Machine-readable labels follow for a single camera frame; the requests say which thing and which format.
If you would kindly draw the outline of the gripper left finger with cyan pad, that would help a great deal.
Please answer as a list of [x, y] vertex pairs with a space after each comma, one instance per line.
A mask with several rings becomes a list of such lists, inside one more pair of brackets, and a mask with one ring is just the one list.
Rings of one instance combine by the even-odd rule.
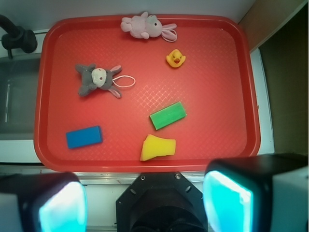
[[85, 232], [85, 187], [73, 173], [0, 178], [2, 232]]

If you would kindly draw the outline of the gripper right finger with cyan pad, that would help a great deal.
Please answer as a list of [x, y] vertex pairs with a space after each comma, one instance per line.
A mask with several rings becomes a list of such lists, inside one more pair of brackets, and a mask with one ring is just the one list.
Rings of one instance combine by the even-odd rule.
[[216, 232], [306, 232], [309, 159], [297, 154], [214, 159], [203, 203]]

